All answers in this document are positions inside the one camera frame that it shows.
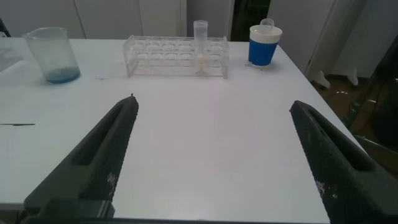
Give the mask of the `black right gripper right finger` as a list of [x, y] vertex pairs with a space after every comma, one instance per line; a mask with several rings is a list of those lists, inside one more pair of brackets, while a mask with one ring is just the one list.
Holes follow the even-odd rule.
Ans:
[[397, 180], [312, 106], [290, 108], [331, 223], [397, 223]]

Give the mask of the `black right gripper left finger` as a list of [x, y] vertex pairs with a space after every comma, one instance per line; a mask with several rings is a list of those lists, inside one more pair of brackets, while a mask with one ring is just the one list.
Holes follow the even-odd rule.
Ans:
[[112, 201], [138, 110], [134, 95], [117, 102], [27, 196], [25, 210], [58, 198]]

